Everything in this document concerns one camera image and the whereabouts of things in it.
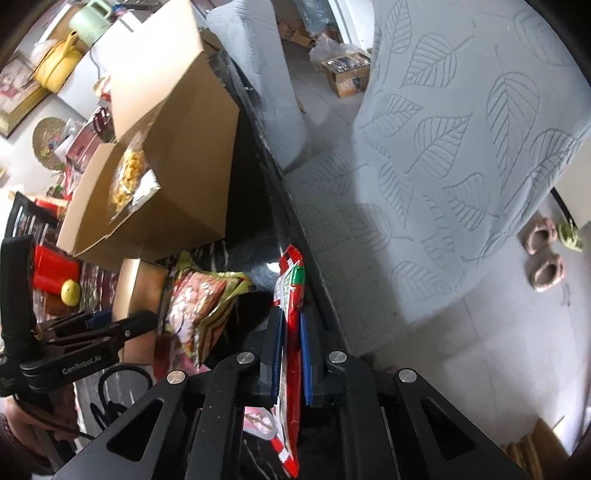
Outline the black printed box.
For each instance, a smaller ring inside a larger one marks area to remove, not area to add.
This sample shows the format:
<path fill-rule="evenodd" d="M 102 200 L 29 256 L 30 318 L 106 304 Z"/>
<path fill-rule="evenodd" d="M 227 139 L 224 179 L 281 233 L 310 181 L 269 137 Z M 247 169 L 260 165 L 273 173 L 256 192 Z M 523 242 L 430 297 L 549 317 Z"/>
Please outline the black printed box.
<path fill-rule="evenodd" d="M 32 235 L 37 245 L 56 246 L 58 219 L 47 209 L 16 192 L 5 229 L 5 238 Z"/>

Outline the yellow pot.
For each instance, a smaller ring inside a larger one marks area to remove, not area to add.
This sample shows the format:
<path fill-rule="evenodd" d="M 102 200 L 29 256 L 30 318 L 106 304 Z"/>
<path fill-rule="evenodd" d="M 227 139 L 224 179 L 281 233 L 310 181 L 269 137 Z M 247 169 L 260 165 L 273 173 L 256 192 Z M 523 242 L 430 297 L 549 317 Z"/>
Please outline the yellow pot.
<path fill-rule="evenodd" d="M 33 72 L 33 78 L 42 88 L 57 94 L 72 74 L 83 54 L 77 48 L 79 35 L 71 31 L 65 40 L 51 47 Z"/>

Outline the cardboard box on floor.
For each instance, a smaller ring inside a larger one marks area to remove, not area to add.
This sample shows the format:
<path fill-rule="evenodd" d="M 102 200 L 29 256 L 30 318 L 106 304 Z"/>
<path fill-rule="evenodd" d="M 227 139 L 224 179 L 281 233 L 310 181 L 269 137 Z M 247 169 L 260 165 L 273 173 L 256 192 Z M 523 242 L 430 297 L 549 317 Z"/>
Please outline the cardboard box on floor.
<path fill-rule="evenodd" d="M 322 70 L 332 91 L 346 98 L 366 91 L 370 80 L 370 57 L 349 53 L 322 62 Z"/>

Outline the open cardboard box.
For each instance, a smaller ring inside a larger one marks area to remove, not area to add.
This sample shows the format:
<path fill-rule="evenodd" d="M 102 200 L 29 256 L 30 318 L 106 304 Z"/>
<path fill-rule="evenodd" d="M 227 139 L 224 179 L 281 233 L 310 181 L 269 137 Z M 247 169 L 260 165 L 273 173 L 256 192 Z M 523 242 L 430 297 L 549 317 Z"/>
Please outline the open cardboard box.
<path fill-rule="evenodd" d="M 223 238 L 239 109 L 209 65 L 190 2 L 167 2 L 135 30 L 110 86 L 116 140 L 82 174 L 58 248 L 118 271 L 126 258 L 156 261 Z M 134 137 L 156 185 L 114 216 L 114 175 Z"/>

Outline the pink slipper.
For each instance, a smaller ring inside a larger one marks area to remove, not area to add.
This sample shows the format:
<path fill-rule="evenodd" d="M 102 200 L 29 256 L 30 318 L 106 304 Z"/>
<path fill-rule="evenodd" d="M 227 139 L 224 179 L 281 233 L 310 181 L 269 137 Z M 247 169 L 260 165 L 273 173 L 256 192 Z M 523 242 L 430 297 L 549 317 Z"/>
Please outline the pink slipper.
<path fill-rule="evenodd" d="M 559 284 L 565 276 L 563 258 L 559 254 L 553 254 L 532 272 L 530 284 L 536 292 L 542 293 Z"/>
<path fill-rule="evenodd" d="M 530 256 L 534 256 L 542 249 L 552 245 L 557 238 L 558 231 L 555 223 L 548 217 L 541 217 L 526 232 L 523 246 Z"/>

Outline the pink rose cone packet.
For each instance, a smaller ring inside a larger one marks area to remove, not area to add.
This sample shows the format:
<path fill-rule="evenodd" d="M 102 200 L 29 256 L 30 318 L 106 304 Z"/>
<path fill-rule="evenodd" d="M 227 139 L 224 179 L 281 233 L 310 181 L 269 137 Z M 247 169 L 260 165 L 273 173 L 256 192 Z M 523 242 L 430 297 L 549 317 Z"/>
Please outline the pink rose cone packet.
<path fill-rule="evenodd" d="M 276 420 L 269 410 L 262 407 L 245 407 L 243 431 L 260 439 L 270 441 L 276 437 Z"/>

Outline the white refrigerator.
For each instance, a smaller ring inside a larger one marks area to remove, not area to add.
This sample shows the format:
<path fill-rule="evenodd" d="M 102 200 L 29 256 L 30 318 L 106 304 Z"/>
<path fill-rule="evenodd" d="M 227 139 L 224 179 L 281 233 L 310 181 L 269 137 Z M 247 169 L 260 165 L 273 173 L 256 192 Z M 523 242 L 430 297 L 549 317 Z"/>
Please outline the white refrigerator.
<path fill-rule="evenodd" d="M 140 25 L 131 11 L 117 19 L 82 57 L 57 96 L 80 116 L 89 118 L 99 104 L 95 84 L 111 73 Z"/>

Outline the pink slipper far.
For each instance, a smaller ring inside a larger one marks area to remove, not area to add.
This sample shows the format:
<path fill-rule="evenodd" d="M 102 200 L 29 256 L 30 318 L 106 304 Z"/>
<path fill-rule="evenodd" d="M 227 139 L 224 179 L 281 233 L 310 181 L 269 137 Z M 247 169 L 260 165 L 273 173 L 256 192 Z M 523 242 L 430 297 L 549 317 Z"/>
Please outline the pink slipper far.
<path fill-rule="evenodd" d="M 558 231 L 555 223 L 548 217 L 541 217 L 526 232 L 523 246 L 530 256 L 534 256 L 542 249 L 552 245 L 557 238 Z"/>

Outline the yellow lemon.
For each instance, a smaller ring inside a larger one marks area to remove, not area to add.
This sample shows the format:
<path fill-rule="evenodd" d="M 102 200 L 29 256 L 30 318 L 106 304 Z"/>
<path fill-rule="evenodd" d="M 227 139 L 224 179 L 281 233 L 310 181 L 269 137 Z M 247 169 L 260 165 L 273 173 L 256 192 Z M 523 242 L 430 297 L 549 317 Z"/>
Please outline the yellow lemon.
<path fill-rule="evenodd" d="M 74 307 L 80 302 L 81 298 L 81 287 L 80 285 L 72 280 L 66 280 L 61 287 L 60 291 L 61 301 L 68 307 Z"/>

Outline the small brown cardboard box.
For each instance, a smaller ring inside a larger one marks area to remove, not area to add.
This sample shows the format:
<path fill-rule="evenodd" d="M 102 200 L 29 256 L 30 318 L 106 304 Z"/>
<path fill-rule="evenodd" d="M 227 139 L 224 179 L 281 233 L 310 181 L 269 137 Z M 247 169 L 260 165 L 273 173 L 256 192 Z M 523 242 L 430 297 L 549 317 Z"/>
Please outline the small brown cardboard box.
<path fill-rule="evenodd" d="M 167 269 L 160 265 L 139 258 L 125 259 L 118 276 L 112 320 L 119 321 L 142 310 L 158 314 L 167 276 Z M 119 359 L 132 365 L 152 365 L 155 343 L 156 333 L 152 329 L 126 341 Z"/>

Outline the red plastic container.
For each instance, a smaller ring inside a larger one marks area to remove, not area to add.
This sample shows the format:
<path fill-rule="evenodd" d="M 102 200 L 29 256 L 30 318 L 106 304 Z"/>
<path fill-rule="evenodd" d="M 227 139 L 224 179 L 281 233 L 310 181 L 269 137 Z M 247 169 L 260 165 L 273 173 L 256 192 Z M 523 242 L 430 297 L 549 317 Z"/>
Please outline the red plastic container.
<path fill-rule="evenodd" d="M 59 296 L 62 285 L 80 278 L 80 263 L 61 252 L 37 245 L 34 251 L 33 287 L 45 293 Z"/>

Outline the red white long snack packet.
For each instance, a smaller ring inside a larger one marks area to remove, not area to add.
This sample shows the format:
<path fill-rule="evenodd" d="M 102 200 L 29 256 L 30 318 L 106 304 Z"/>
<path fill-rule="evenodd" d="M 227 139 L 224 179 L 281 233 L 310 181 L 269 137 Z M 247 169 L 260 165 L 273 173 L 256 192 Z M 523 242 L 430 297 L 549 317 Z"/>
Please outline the red white long snack packet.
<path fill-rule="evenodd" d="M 273 306 L 279 307 L 283 335 L 280 340 L 280 385 L 271 413 L 276 436 L 271 444 L 283 469 L 291 478 L 300 474 L 297 436 L 301 421 L 301 332 L 300 315 L 304 298 L 304 257 L 294 245 L 280 257 L 280 277 L 276 280 Z"/>

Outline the pink slipper near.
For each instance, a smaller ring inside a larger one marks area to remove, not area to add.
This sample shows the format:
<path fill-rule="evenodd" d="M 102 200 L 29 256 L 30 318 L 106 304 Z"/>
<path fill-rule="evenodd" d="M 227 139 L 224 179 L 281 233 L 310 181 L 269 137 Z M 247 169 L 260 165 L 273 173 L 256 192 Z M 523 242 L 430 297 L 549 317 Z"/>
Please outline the pink slipper near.
<path fill-rule="evenodd" d="M 553 254 L 532 272 L 530 284 L 536 292 L 542 293 L 559 284 L 565 276 L 563 258 L 559 254 Z"/>

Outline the brown green meat snack packet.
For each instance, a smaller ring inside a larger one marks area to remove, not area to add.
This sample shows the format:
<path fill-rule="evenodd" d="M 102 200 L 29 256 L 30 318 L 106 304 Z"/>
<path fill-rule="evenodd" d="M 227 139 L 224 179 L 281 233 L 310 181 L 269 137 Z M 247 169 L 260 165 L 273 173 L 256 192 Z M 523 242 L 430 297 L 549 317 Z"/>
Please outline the brown green meat snack packet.
<path fill-rule="evenodd" d="M 189 252 L 181 252 L 156 342 L 154 375 L 204 370 L 238 297 L 252 290 L 252 280 L 245 273 L 204 271 Z"/>

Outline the packaged yellow waffles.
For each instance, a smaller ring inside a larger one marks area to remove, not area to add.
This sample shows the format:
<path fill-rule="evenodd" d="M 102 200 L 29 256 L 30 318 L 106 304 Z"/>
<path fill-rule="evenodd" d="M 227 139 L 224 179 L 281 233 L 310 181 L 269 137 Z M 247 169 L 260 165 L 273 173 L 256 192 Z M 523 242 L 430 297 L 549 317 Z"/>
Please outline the packaged yellow waffles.
<path fill-rule="evenodd" d="M 146 135 L 146 132 L 137 131 L 118 161 L 108 196 L 110 222 L 134 213 L 160 190 L 143 149 Z"/>

